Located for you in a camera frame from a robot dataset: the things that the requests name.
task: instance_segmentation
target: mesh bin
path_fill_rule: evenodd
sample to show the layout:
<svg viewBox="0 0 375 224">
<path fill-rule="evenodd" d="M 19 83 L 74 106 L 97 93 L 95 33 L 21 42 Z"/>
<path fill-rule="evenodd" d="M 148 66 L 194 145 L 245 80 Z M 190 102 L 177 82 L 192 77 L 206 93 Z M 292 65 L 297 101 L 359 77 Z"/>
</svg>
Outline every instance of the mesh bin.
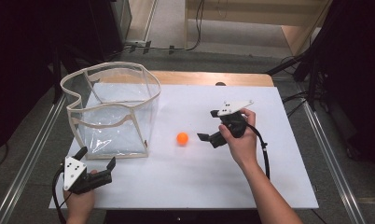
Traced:
<svg viewBox="0 0 375 224">
<path fill-rule="evenodd" d="M 160 83 L 141 64 L 102 63 L 66 76 L 69 123 L 87 159 L 147 157 Z"/>
</svg>

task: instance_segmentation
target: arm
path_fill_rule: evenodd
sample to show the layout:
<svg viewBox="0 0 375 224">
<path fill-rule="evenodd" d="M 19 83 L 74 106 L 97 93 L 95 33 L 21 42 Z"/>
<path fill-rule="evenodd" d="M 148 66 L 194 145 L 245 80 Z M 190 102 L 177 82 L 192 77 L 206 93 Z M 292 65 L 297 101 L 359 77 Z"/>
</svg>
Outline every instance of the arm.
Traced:
<svg viewBox="0 0 375 224">
<path fill-rule="evenodd" d="M 242 109 L 247 122 L 255 126 L 256 114 Z M 263 223 L 302 223 L 257 163 L 257 137 L 249 128 L 241 138 L 234 138 L 223 124 L 219 131 L 229 144 L 231 156 L 248 180 L 257 211 Z"/>
<path fill-rule="evenodd" d="M 89 219 L 90 212 L 94 207 L 94 190 L 78 195 L 73 193 L 69 196 L 70 193 L 71 192 L 69 191 L 63 192 L 64 199 L 66 200 L 65 203 L 68 207 L 68 218 L 66 223 L 84 224 Z"/>
</svg>

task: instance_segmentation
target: metal rail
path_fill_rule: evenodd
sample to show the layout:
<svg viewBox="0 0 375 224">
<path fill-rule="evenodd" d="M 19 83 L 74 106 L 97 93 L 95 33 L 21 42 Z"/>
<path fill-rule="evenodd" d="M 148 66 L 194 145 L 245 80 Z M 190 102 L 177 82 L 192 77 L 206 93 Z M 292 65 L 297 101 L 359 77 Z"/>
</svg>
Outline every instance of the metal rail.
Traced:
<svg viewBox="0 0 375 224">
<path fill-rule="evenodd" d="M 299 91 L 304 91 L 302 83 L 298 83 L 297 85 Z M 348 181 L 345 178 L 343 171 L 341 170 L 339 162 L 337 161 L 336 156 L 333 153 L 333 149 L 327 140 L 316 112 L 312 112 L 310 106 L 307 103 L 304 103 L 304 109 L 312 125 L 312 129 L 318 140 L 322 153 L 324 154 L 329 171 L 332 174 L 333 180 L 335 181 L 336 187 L 341 196 L 341 200 L 344 203 L 348 216 L 350 217 L 351 223 L 366 223 L 357 200 L 354 196 L 354 193 L 351 190 L 350 185 L 348 184 Z"/>
<path fill-rule="evenodd" d="M 28 178 L 30 177 L 31 172 L 34 170 L 36 162 L 39 158 L 40 153 L 42 152 L 42 148 L 45 145 L 46 140 L 49 137 L 50 131 L 53 128 L 56 118 L 59 116 L 60 111 L 63 108 L 64 102 L 65 96 L 62 95 L 60 100 L 51 107 L 48 116 L 42 124 L 39 134 L 34 140 L 34 143 L 24 160 L 24 163 L 22 164 L 15 179 L 7 190 L 7 195 L 5 196 L 5 199 L 0 206 L 0 223 L 8 222 L 16 206 L 16 203 L 18 202 L 22 191 L 24 190 Z"/>
</svg>

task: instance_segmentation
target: black cable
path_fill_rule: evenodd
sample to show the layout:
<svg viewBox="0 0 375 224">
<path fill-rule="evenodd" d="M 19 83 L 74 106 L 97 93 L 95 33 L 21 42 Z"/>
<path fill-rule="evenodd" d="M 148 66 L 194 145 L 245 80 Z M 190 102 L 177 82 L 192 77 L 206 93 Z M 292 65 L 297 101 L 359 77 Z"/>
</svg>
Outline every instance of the black cable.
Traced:
<svg viewBox="0 0 375 224">
<path fill-rule="evenodd" d="M 301 92 L 296 93 L 294 95 L 288 96 L 288 97 L 283 99 L 283 104 L 290 101 L 290 100 L 301 98 L 302 95 L 307 95 L 308 93 L 309 93 L 308 91 L 301 91 Z"/>
<path fill-rule="evenodd" d="M 114 60 L 116 57 L 118 57 L 122 52 L 125 52 L 125 51 L 130 50 L 130 49 L 133 49 L 133 48 L 132 48 L 132 47 L 128 47 L 128 48 L 123 49 L 121 52 L 112 55 L 112 56 L 108 59 L 108 61 L 109 61 L 109 62 L 113 62 L 113 60 Z"/>
<path fill-rule="evenodd" d="M 283 62 L 284 62 L 284 60 L 285 59 L 288 59 L 288 58 L 293 58 L 293 59 L 295 59 L 295 56 L 287 56 L 287 57 L 284 57 L 282 60 L 281 60 L 281 62 L 280 62 L 280 64 L 282 64 Z M 289 74 L 289 75 L 293 75 L 293 73 L 291 73 L 291 72 L 288 72 L 288 71 L 286 71 L 285 69 L 283 70 L 284 72 L 286 72 L 287 74 Z"/>
<path fill-rule="evenodd" d="M 62 224 L 65 224 L 66 220 L 65 220 L 65 217 L 63 216 L 62 209 L 59 206 L 59 201 L 57 199 L 57 193 L 56 193 L 57 181 L 59 180 L 60 174 L 62 172 L 63 172 L 63 163 L 62 163 L 61 167 L 59 168 L 59 170 L 56 172 L 56 175 L 53 177 L 51 192 L 52 192 L 52 195 L 53 195 L 53 201 L 54 201 L 54 205 L 55 205 L 56 210 L 57 210 L 57 215 L 59 216 L 59 220 Z"/>
<path fill-rule="evenodd" d="M 263 141 L 263 138 L 260 134 L 260 132 L 252 125 L 250 125 L 248 122 L 246 122 L 246 126 L 248 126 L 249 128 L 251 128 L 251 130 L 257 135 L 257 137 L 259 138 L 259 141 L 260 141 L 260 145 L 262 147 L 262 150 L 263 150 L 263 157 L 264 157 L 264 165 L 265 165 L 265 168 L 266 168 L 266 177 L 268 179 L 270 179 L 270 165 L 269 165 L 269 156 L 267 155 L 267 149 L 266 149 L 266 146 L 267 146 L 267 143 L 265 143 Z"/>
<path fill-rule="evenodd" d="M 298 104 L 298 106 L 296 106 L 295 108 L 293 108 L 291 111 L 289 111 L 287 113 L 287 117 L 290 118 L 306 102 L 307 102 L 307 100 L 303 100 L 302 102 L 300 102 L 300 104 Z"/>
<path fill-rule="evenodd" d="M 5 154 L 4 157 L 0 160 L 0 165 L 7 159 L 7 154 L 9 153 L 9 145 L 7 142 L 5 143 Z"/>
<path fill-rule="evenodd" d="M 325 224 L 327 224 L 327 223 L 326 223 L 326 222 L 325 222 L 325 221 L 324 221 L 324 220 L 318 215 L 318 213 L 315 212 L 315 210 L 312 209 L 312 211 L 313 211 L 313 213 L 314 213 L 317 217 L 319 217 L 319 219 L 321 219 L 322 222 L 324 222 Z"/>
<path fill-rule="evenodd" d="M 172 51 L 175 51 L 175 50 L 187 50 L 187 51 L 194 50 L 201 43 L 201 23 L 202 23 L 202 13 L 204 11 L 204 2 L 205 2 L 204 0 L 201 0 L 200 3 L 199 3 L 199 7 L 197 8 L 197 12 L 196 12 L 196 28 L 197 28 L 198 37 L 197 37 L 196 44 L 192 48 L 190 48 L 190 49 L 171 49 L 171 48 L 164 49 L 164 48 L 151 48 L 151 47 L 131 46 L 128 49 L 160 49 L 160 50 L 172 50 Z"/>
<path fill-rule="evenodd" d="M 72 192 L 69 192 L 68 197 L 66 197 L 66 199 L 62 202 L 62 204 L 60 204 L 60 207 L 63 207 L 63 205 L 66 203 L 66 201 L 68 201 L 68 199 L 71 197 L 71 195 L 72 195 Z"/>
</svg>

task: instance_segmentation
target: white table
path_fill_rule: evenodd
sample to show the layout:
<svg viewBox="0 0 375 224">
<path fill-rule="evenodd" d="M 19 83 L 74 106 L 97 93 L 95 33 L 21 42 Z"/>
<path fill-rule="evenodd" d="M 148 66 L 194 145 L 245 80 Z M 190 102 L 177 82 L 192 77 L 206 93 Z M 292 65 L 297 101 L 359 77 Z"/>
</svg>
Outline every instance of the white table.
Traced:
<svg viewBox="0 0 375 224">
<path fill-rule="evenodd" d="M 297 209 L 317 208 L 318 203 L 274 87 L 217 87 L 162 85 L 159 111 L 149 141 L 149 157 L 120 159 L 113 182 L 95 190 L 96 208 L 116 209 L 245 209 L 255 208 L 242 171 L 227 145 L 212 148 L 196 133 L 215 133 L 220 119 L 210 111 L 223 102 L 253 100 L 247 108 L 257 113 L 257 128 L 268 145 L 271 182 Z M 180 132 L 188 133 L 186 146 L 176 144 Z M 259 164 L 264 169 L 260 146 Z M 76 141 L 69 155 L 79 150 Z M 105 161 L 86 161 L 88 169 L 102 171 Z M 62 181 L 57 186 L 62 202 Z"/>
</svg>

